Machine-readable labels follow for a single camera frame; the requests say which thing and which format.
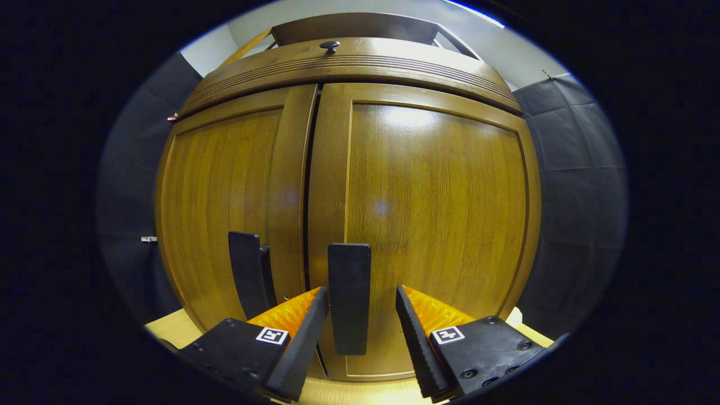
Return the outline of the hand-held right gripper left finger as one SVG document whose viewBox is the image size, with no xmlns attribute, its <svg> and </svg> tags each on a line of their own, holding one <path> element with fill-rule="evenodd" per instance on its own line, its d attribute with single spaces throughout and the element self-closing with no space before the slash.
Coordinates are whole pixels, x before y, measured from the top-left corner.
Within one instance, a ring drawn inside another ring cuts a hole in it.
<svg viewBox="0 0 720 405">
<path fill-rule="evenodd" d="M 298 402 L 326 316 L 327 288 L 317 287 L 249 321 L 226 318 L 177 354 L 224 385 Z"/>
</svg>

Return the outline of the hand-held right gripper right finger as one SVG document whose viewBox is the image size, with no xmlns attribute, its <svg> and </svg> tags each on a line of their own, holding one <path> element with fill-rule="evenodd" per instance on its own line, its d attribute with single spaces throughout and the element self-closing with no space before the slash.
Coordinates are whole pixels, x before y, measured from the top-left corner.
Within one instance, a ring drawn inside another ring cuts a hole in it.
<svg viewBox="0 0 720 405">
<path fill-rule="evenodd" d="M 404 285 L 395 308 L 421 394 L 434 402 L 488 394 L 555 350 L 498 316 L 472 318 Z"/>
</svg>

